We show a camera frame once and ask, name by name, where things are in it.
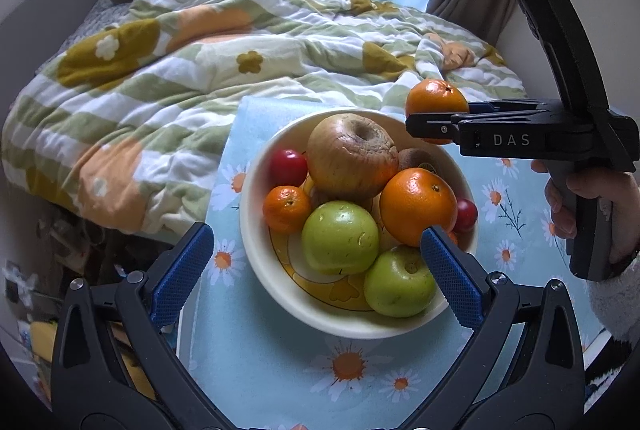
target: fruit bowl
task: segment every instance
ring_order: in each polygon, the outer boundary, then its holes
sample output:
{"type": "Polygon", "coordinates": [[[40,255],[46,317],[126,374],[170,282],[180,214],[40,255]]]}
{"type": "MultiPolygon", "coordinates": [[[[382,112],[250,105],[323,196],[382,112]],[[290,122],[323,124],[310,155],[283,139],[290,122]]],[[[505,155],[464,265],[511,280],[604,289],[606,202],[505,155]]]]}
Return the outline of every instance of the fruit bowl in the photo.
{"type": "MultiPolygon", "coordinates": [[[[428,307],[409,318],[390,318],[374,312],[363,293],[363,274],[325,275],[311,269],[302,253],[299,233],[283,235],[272,232],[262,218],[262,204],[272,188],[268,163],[274,152],[292,148],[306,150],[312,130],[325,118],[350,112],[382,126],[392,137],[398,150],[420,148],[433,158],[438,174],[458,197],[473,200],[468,183],[458,165],[441,147],[415,139],[406,132],[404,123],[372,110],[339,108],[303,116],[281,129],[251,162],[240,201],[240,231],[244,248],[254,273],[271,297],[298,320],[325,333],[362,340],[388,338],[407,333],[433,320],[447,307],[438,289],[428,307]]],[[[371,214],[379,220],[373,200],[371,214]]],[[[396,245],[390,236],[381,238],[381,251],[396,245]]],[[[478,246],[478,224],[460,235],[458,245],[475,253],[478,246]]]]}

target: bed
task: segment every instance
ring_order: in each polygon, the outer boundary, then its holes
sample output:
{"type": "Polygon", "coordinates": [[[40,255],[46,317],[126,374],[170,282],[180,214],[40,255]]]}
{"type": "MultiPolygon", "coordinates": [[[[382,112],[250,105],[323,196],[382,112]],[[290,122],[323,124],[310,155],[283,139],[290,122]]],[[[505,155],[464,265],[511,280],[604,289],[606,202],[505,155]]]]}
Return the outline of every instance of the bed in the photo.
{"type": "Polygon", "coordinates": [[[60,49],[98,1],[26,0],[0,24],[13,102],[2,166],[13,185],[123,232],[204,220],[243,96],[398,112],[424,78],[469,101],[525,95],[491,45],[391,2],[110,0],[131,4],[60,49]]]}

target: pillow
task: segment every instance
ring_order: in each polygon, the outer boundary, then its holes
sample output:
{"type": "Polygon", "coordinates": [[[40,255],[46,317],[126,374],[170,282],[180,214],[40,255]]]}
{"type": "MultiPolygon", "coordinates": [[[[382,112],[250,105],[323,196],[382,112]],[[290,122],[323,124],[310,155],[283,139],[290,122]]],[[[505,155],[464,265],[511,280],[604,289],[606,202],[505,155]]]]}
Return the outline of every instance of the pillow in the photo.
{"type": "Polygon", "coordinates": [[[46,62],[36,69],[36,74],[39,74],[53,58],[69,49],[73,44],[99,33],[108,25],[123,18],[128,12],[129,3],[115,6],[111,0],[98,0],[84,18],[84,21],[78,26],[78,29],[63,42],[60,49],[53,56],[49,57],[46,62]]]}

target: sleeve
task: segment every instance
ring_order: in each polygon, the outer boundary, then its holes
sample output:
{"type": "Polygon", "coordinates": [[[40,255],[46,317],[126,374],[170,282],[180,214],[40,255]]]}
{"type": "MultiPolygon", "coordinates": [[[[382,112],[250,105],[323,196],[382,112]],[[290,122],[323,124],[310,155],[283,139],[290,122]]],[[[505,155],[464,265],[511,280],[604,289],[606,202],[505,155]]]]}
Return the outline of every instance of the sleeve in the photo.
{"type": "Polygon", "coordinates": [[[640,262],[638,258],[619,275],[589,282],[593,312],[617,340],[640,340],[640,262]]]}

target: blue gripper pad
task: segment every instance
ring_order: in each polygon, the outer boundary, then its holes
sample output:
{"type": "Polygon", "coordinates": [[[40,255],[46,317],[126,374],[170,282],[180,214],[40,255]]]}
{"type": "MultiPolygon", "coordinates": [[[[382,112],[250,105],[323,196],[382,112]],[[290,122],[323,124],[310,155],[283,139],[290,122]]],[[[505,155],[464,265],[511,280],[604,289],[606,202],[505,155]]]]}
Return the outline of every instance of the blue gripper pad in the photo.
{"type": "Polygon", "coordinates": [[[484,320],[482,295],[447,245],[431,228],[422,233],[420,253],[460,325],[477,329],[484,320]]]}
{"type": "Polygon", "coordinates": [[[175,323],[213,253],[213,230],[202,224],[189,240],[191,230],[176,244],[179,251],[171,267],[153,289],[150,318],[156,330],[175,323]]]}

